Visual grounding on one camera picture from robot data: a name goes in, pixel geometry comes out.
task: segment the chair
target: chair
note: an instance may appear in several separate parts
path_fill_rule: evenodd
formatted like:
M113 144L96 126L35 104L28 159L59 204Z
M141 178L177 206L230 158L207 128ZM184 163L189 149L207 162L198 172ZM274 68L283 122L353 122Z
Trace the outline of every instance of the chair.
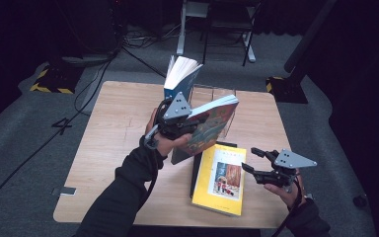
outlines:
M201 34L201 39L205 34L204 40L204 53L202 56L202 63L205 64L205 56L207 53L207 46L231 46L223 44L211 44L208 42L208 35L210 32L223 32L227 34L240 34L235 44L243 41L243 48L245 49L245 58L243 66L246 64L248 51L252 41L252 31L254 28L255 17L259 12L261 1L249 0L211 0L208 5L207 16L205 20L204 31ZM254 12L251 15L247 7L253 7Z

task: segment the table top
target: table top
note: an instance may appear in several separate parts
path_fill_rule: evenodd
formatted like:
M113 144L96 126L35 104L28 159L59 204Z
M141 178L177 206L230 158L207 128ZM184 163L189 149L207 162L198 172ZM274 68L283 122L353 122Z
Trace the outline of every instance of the table top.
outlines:
M240 103L225 138L219 140L248 149L247 164L270 171L267 159L250 152L290 149L273 96L237 91ZM98 195L113 181L114 169L138 146L154 108L163 99L163 86L108 81L102 86L79 145L65 187L74 196L61 196L53 217L59 222L81 222ZM190 203L193 159L177 165L165 160L152 195L137 213L135 224L275 228L287 214L279 197L245 176L242 216L229 217Z

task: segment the open book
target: open book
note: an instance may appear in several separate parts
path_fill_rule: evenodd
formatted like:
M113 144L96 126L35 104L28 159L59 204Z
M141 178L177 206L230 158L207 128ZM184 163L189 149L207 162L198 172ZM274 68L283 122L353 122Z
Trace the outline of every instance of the open book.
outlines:
M192 204L227 215L242 215L246 149L214 145L202 153Z
M187 120L199 120L202 123L197 126L187 144L174 148L171 162L175 165L214 145L238 105L238 99L228 95L192 109Z
M188 101L194 79L201 66L202 64L198 64L193 59L179 56L175 60L172 55L164 85L165 98L172 97L174 99L178 93L182 92Z

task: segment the black jacket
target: black jacket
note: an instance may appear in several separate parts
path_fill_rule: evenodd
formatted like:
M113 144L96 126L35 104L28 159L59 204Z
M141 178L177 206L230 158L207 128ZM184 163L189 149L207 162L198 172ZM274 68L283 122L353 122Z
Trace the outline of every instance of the black jacket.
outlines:
M152 180L154 169L162 169L165 158L157 150L144 147L142 137L139 147L115 169L114 181L92 204L75 236L127 236L147 195L144 183ZM329 225L319 217L318 207L310 199L287 220L286 226L295 236L329 236Z

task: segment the yellow book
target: yellow book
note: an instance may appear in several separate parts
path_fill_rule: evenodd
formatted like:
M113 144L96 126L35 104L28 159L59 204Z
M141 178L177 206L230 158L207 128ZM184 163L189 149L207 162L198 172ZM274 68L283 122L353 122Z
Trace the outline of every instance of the yellow book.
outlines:
M202 153L192 204L227 215L242 215L246 149L215 144Z

